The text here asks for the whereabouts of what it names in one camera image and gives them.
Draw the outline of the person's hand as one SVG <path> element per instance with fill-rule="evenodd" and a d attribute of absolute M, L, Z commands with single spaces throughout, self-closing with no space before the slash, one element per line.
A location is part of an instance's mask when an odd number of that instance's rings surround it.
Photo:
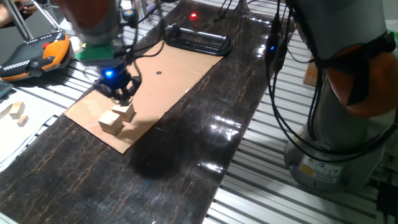
<path fill-rule="evenodd" d="M 36 6 L 30 0 L 17 0 L 15 4 L 23 14 L 33 14 L 37 12 Z"/>

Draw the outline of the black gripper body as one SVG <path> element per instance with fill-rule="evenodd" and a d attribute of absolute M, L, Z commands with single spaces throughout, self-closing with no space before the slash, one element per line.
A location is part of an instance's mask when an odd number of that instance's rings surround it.
<path fill-rule="evenodd" d="M 93 88 L 102 94 L 135 94 L 142 83 L 140 75 L 132 76 L 123 64 L 105 68 Z"/>

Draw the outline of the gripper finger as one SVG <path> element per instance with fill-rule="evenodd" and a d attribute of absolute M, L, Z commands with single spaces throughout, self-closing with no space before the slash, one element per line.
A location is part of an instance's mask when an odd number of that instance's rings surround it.
<path fill-rule="evenodd" d="M 107 91 L 107 97 L 112 99 L 113 101 L 118 101 L 120 102 L 123 99 L 123 91 L 122 89 L 109 89 Z"/>
<path fill-rule="evenodd" d="M 132 101 L 133 96 L 136 94 L 140 85 L 133 84 L 130 87 L 123 89 L 123 105 L 129 105 Z"/>

